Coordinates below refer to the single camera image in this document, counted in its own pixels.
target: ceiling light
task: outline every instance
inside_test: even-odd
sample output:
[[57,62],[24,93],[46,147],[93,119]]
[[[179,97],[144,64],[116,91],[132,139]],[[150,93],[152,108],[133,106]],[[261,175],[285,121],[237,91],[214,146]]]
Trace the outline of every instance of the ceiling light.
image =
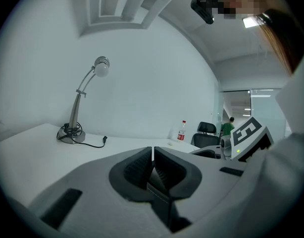
[[258,26],[258,23],[253,19],[253,17],[242,19],[246,28]]
[[267,97],[271,97],[271,95],[251,95],[251,97],[255,97],[255,98],[267,98]]

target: black chair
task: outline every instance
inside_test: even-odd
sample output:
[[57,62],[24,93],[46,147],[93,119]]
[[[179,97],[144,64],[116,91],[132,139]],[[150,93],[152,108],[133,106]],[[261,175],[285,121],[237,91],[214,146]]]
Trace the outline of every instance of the black chair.
[[201,121],[197,131],[203,132],[203,134],[194,134],[191,144],[199,148],[220,144],[219,137],[207,135],[207,133],[216,133],[216,126],[212,123]]

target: lamp base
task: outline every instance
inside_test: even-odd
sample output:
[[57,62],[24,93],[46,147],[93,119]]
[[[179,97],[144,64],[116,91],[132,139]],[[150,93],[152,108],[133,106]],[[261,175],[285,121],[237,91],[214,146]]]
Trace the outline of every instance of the lamp base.
[[[67,134],[64,130],[65,130],[64,128],[59,129],[58,137],[63,137]],[[78,136],[72,136],[72,138],[78,143],[82,143],[85,140],[85,137],[86,137],[86,133],[84,131],[82,131],[82,133]],[[76,144],[70,137],[65,137],[61,139],[61,141],[67,144]]]

